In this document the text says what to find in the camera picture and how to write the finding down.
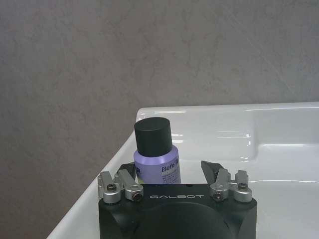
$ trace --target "gray wall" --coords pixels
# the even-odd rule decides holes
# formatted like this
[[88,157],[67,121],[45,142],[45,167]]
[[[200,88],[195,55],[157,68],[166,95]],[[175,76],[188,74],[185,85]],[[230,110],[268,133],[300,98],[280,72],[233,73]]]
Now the gray wall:
[[319,100],[318,0],[0,0],[0,235],[44,238],[150,106]]

